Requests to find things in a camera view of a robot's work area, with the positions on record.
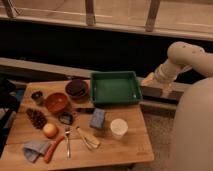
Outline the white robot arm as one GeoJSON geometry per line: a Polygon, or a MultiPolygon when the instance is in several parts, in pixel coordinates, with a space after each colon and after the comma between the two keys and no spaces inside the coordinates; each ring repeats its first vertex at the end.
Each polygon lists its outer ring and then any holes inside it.
{"type": "Polygon", "coordinates": [[[185,42],[174,42],[167,60],[141,82],[171,84],[182,72],[194,69],[205,76],[181,96],[173,123],[168,171],[213,171],[213,53],[185,42]]]}

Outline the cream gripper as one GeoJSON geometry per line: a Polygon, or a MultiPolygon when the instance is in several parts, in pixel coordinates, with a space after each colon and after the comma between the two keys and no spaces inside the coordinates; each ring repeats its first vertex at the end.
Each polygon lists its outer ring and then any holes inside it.
{"type": "Polygon", "coordinates": [[[142,86],[148,86],[153,83],[159,83],[161,85],[163,94],[170,94],[172,92],[172,80],[165,74],[151,72],[141,81],[142,86]]]}

